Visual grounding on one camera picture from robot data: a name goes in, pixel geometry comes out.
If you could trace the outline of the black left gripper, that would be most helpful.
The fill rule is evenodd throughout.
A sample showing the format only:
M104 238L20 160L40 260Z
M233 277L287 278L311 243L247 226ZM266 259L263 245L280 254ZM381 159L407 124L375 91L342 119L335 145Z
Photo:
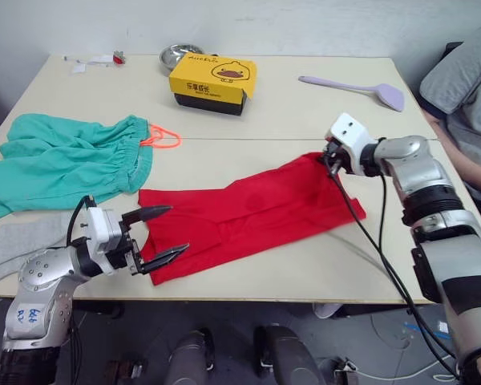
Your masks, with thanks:
M158 253L155 255L154 259L145 262L141 257L139 246L137 245L136 240L130 235L130 229L133 224L156 219L171 209L172 206L170 205L155 205L141 207L122 215L122 221L119 223L122 231L122 237L119 243L119 254L123 267L126 267L131 275L146 275L152 271L159 270L174 262L188 249L188 243L184 245L178 245Z

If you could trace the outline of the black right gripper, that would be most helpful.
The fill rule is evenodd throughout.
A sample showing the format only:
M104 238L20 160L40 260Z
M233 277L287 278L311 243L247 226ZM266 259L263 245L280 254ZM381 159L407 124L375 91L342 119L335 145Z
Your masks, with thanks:
M340 169L344 169L346 173L353 173L353 149L332 136L327 136L325 141L323 152L317 156L316 161L326 164L329 178L335 180Z

